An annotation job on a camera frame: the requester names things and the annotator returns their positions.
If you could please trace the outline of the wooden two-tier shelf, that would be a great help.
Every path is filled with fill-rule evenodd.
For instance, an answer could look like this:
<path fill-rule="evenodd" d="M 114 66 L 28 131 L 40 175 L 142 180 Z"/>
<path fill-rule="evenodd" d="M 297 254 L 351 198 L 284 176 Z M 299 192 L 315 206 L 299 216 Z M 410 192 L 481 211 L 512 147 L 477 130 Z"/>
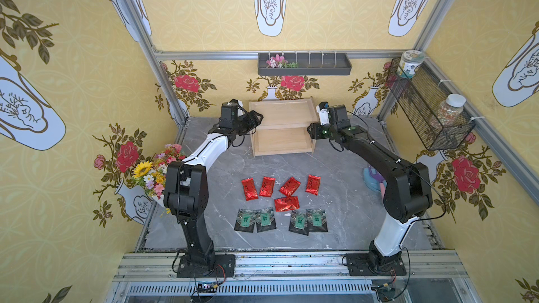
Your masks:
<path fill-rule="evenodd" d="M 319 118 L 312 98 L 251 101 L 248 106 L 263 115 L 251 136 L 255 157 L 314 152 L 316 141 L 307 127 Z"/>

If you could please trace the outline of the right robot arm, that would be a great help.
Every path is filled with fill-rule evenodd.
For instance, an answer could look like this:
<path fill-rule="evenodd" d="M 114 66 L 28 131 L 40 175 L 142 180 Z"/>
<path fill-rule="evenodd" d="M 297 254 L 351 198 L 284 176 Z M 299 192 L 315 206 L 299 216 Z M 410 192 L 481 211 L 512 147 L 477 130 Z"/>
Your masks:
<path fill-rule="evenodd" d="M 344 105 L 331 107 L 322 102 L 317 106 L 317 113 L 319 122 L 307 128 L 310 137 L 327 139 L 362 157 L 386 182 L 383 192 L 386 216 L 371 242 L 369 257 L 379 267 L 397 262 L 408 231 L 433 204 L 428 167 L 401 159 L 371 138 L 366 128 L 353 126 Z"/>

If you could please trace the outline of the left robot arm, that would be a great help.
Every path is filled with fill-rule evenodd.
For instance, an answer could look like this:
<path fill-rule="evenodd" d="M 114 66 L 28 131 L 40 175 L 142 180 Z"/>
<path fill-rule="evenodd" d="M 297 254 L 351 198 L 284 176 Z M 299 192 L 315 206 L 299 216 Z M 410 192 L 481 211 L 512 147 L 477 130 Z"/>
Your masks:
<path fill-rule="evenodd" d="M 214 245 L 204 217 L 209 202 L 207 172 L 236 137 L 248 135 L 262 121 L 262 114 L 246 111 L 237 100 L 226 102 L 221 106 L 218 123 L 203 143 L 189 157 L 168 164 L 164 206 L 182 226 L 187 242 L 185 259 L 189 264 L 207 269 L 215 264 Z"/>

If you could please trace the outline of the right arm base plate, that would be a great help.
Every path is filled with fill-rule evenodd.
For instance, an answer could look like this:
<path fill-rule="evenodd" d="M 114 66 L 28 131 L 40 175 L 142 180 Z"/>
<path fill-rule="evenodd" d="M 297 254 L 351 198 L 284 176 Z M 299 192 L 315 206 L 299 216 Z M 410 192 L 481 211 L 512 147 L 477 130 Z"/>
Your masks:
<path fill-rule="evenodd" d="M 406 265 L 400 252 L 390 257 L 380 256 L 375 252 L 347 254 L 345 265 L 350 276 L 407 275 Z"/>

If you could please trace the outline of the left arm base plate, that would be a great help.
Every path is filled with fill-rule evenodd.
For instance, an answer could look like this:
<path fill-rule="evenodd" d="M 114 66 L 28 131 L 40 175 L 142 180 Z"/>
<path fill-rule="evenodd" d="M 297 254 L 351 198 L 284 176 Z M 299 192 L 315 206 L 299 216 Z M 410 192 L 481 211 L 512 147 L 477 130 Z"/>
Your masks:
<path fill-rule="evenodd" d="M 232 278 L 236 266 L 236 257 L 234 255 L 214 255 L 210 262 L 206 258 L 195 260 L 190 255 L 181 257 L 176 270 L 178 278 Z"/>

